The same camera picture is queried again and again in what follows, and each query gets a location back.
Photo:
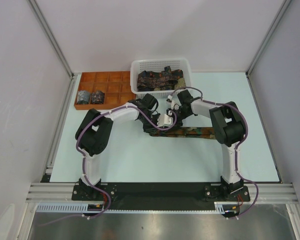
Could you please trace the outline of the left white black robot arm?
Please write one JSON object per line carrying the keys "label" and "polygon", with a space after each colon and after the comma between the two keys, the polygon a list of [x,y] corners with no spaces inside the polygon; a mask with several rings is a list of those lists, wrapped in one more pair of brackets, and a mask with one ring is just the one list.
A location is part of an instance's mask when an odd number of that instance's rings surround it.
{"label": "left white black robot arm", "polygon": [[85,184],[83,194],[88,199],[95,200],[100,196],[101,188],[97,185],[101,181],[99,155],[108,145],[114,122],[139,120],[144,127],[155,131],[167,131],[175,126],[177,115],[172,110],[153,115],[154,105],[158,105],[158,101],[147,94],[143,99],[133,99],[104,112],[94,108],[88,110],[75,134],[75,148],[82,154],[80,180]]}

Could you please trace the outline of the dark red tie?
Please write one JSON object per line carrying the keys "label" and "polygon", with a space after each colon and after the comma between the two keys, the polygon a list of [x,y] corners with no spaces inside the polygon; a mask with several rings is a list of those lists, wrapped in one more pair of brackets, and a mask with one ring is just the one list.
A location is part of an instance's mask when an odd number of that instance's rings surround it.
{"label": "dark red tie", "polygon": [[105,93],[102,92],[101,90],[96,90],[95,92],[91,93],[90,97],[90,103],[91,104],[104,104],[105,102]]}

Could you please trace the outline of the orange green patterned tie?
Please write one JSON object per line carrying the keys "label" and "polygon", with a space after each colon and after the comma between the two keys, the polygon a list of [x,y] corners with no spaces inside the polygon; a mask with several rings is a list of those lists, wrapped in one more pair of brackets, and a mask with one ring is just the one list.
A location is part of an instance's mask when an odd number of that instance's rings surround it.
{"label": "orange green patterned tie", "polygon": [[149,134],[151,137],[167,137],[167,138],[200,138],[215,140],[215,131],[212,127],[180,127],[178,129],[170,129],[167,131],[157,130]]}

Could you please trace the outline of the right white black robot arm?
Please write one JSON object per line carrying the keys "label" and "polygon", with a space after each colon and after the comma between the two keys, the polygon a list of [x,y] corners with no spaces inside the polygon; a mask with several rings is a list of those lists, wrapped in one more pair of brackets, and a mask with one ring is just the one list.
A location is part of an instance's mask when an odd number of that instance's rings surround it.
{"label": "right white black robot arm", "polygon": [[180,106],[175,109],[173,93],[168,95],[167,102],[170,110],[176,113],[178,122],[192,115],[200,115],[210,118],[214,137],[222,149],[222,175],[220,177],[220,194],[227,200],[232,201],[238,196],[244,187],[244,180],[240,174],[239,151],[240,145],[248,136],[248,124],[239,111],[236,103],[218,103],[193,97],[188,90],[177,94]]}

